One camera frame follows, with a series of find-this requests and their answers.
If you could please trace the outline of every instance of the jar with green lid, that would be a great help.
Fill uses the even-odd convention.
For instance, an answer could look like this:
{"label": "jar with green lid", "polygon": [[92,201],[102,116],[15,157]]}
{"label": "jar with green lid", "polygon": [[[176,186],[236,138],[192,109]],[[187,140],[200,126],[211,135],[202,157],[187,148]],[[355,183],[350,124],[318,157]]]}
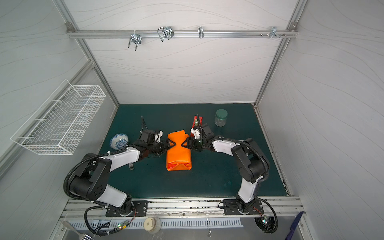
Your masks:
{"label": "jar with green lid", "polygon": [[224,109],[219,109],[216,111],[215,124],[219,127],[222,127],[227,122],[228,112]]}

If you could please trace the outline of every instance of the green table surface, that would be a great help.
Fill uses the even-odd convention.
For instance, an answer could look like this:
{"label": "green table surface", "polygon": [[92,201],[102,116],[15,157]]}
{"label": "green table surface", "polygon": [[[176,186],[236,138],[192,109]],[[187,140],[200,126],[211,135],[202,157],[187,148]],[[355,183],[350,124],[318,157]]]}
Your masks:
{"label": "green table surface", "polygon": [[[217,109],[228,111],[227,123],[214,123]],[[114,151],[109,140],[118,133],[128,135],[129,143],[140,136],[141,116],[148,129],[171,132],[185,130],[190,134],[196,114],[203,117],[215,135],[236,140],[253,138],[269,159],[270,176],[263,182],[259,196],[284,196],[286,191],[270,154],[264,135],[251,104],[121,104],[104,140],[100,153]],[[166,154],[160,158],[145,158],[110,174],[109,185],[131,194],[132,197],[226,197],[236,196],[241,176],[232,156],[224,153],[192,151],[192,169],[168,171]]]}

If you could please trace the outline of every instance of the fork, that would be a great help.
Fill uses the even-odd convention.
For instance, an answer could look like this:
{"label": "fork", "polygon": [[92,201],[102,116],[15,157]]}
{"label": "fork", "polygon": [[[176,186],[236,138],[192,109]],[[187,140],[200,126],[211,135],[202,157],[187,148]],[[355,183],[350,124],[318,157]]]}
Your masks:
{"label": "fork", "polygon": [[70,225],[69,222],[63,221],[63,225],[64,225],[64,227],[68,228],[69,230],[72,230],[75,233],[77,233],[77,235],[79,235],[79,240],[93,240],[93,238],[91,238],[89,235],[87,235],[85,233],[79,233],[74,227],[72,227]]}

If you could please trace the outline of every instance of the orange folded pouch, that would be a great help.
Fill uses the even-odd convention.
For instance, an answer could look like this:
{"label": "orange folded pouch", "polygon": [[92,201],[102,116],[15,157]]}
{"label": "orange folded pouch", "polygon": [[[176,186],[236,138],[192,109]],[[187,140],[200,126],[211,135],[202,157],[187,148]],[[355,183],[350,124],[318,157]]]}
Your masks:
{"label": "orange folded pouch", "polygon": [[171,149],[167,151],[167,169],[168,171],[190,170],[192,168],[191,150],[182,147],[181,144],[189,137],[184,130],[168,134],[171,142]]}

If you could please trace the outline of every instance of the blue and white bowl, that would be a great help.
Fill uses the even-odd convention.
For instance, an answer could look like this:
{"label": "blue and white bowl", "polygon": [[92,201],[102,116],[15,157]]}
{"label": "blue and white bowl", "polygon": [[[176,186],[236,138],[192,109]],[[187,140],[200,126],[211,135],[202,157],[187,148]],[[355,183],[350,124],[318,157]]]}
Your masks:
{"label": "blue and white bowl", "polygon": [[122,149],[128,143],[128,136],[124,133],[114,135],[109,141],[109,145],[113,149]]}

